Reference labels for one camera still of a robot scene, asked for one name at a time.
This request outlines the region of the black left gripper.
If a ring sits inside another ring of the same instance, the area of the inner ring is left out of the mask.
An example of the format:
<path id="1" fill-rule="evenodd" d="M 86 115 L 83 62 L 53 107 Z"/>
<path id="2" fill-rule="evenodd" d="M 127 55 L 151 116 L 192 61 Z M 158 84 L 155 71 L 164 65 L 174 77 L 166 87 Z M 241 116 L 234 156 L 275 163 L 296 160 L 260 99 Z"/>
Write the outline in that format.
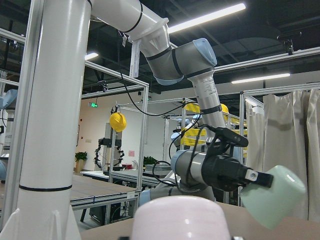
<path id="1" fill-rule="evenodd" d="M 203 181 L 211 187 L 225 192 L 235 191 L 249 183 L 271 188 L 274 176 L 258 172 L 242 165 L 234 157 L 212 155 L 206 157 L 201 167 Z M 244 240 L 242 236 L 232 236 L 231 240 Z"/>

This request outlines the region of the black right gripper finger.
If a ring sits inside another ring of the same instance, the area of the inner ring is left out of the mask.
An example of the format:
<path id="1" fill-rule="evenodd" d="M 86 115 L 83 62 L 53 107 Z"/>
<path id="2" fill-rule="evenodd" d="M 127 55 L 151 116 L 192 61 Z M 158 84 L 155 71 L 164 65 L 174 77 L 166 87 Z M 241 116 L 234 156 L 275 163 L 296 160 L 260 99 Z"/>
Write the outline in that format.
<path id="1" fill-rule="evenodd" d="M 129 236 L 120 236 L 118 240 L 130 240 Z"/>

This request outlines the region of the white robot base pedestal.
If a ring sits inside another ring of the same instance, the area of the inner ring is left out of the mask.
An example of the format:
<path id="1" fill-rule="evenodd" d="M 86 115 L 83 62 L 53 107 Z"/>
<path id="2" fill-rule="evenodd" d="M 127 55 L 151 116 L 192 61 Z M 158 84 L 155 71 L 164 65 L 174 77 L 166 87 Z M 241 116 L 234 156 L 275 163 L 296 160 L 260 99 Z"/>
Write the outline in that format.
<path id="1" fill-rule="evenodd" d="M 137 0 L 33 0 L 2 209 L 3 240 L 78 240 L 70 205 L 90 17 L 169 46 L 167 18 Z"/>

